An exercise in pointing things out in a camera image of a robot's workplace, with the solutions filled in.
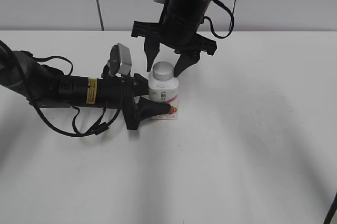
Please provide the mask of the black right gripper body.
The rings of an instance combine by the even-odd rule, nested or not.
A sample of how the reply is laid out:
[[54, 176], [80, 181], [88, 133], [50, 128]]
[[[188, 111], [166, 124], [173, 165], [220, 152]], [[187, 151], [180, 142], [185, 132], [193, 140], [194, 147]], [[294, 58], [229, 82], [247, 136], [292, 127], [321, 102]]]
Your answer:
[[178, 52], [199, 50], [213, 55], [214, 40], [197, 33], [211, 0], [168, 0], [158, 23], [135, 21], [131, 36], [151, 38]]

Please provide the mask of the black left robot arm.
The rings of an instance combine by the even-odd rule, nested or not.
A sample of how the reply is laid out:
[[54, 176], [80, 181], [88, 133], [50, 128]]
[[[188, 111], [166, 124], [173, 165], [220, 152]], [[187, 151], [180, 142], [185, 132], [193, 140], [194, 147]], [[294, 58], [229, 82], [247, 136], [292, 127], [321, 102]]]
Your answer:
[[141, 121], [174, 111], [166, 102], [145, 98], [148, 80], [140, 74], [131, 74], [130, 50], [118, 43], [100, 78], [65, 74], [45, 62], [62, 60], [62, 56], [36, 58], [24, 50], [12, 51], [1, 43], [1, 86], [24, 96], [29, 104], [39, 109], [101, 108], [122, 113], [126, 127], [136, 130]]

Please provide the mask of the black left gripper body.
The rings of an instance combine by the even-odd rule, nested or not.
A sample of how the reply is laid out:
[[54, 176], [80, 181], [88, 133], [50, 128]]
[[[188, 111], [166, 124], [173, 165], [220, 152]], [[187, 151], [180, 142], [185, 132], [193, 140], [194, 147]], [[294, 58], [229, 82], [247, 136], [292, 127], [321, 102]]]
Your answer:
[[117, 109], [121, 107], [126, 128], [139, 126], [138, 108], [133, 93], [133, 76], [106, 79], [63, 76], [58, 79], [56, 101], [66, 106]]

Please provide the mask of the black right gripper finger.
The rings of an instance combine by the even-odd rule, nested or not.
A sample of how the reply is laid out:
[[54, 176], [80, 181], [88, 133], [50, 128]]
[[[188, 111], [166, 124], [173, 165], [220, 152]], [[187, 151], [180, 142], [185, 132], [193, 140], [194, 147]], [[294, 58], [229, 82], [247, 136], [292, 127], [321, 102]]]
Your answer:
[[174, 67], [174, 77], [179, 77], [179, 75], [188, 69], [190, 66], [198, 63], [200, 60], [199, 50], [187, 50], [181, 52], [180, 57]]
[[146, 55], [147, 67], [146, 71], [150, 72], [153, 66], [153, 62], [160, 51], [160, 42], [151, 38], [146, 37], [144, 42], [144, 52]]

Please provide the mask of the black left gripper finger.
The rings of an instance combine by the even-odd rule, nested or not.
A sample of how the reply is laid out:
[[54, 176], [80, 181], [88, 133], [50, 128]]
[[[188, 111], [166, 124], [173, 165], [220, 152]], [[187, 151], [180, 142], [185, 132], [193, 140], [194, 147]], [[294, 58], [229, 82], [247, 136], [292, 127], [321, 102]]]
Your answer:
[[140, 97], [138, 101], [138, 119], [143, 121], [145, 119], [168, 114], [171, 110], [171, 105], [166, 103], [158, 103], [152, 100], [148, 100], [144, 97]]
[[148, 80], [138, 73], [133, 76], [133, 93], [135, 96], [148, 95]]

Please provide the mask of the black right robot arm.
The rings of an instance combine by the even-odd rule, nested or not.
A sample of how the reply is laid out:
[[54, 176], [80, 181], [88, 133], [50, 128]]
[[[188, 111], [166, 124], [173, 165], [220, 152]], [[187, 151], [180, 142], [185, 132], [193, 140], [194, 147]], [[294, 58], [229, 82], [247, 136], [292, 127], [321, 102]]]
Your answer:
[[[143, 37], [147, 72], [150, 72], [155, 58], [160, 52], [160, 45], [174, 50], [180, 57], [173, 69], [173, 76], [178, 77], [190, 66], [200, 60], [200, 53], [213, 55], [217, 49], [216, 41], [197, 33], [204, 21], [210, 24], [214, 37], [225, 39], [234, 30], [234, 13], [220, 0], [154, 0], [163, 4], [160, 19], [157, 23], [135, 21], [132, 27], [132, 37]], [[230, 16], [227, 36], [215, 32], [212, 20], [206, 16], [209, 4], [213, 2]]]

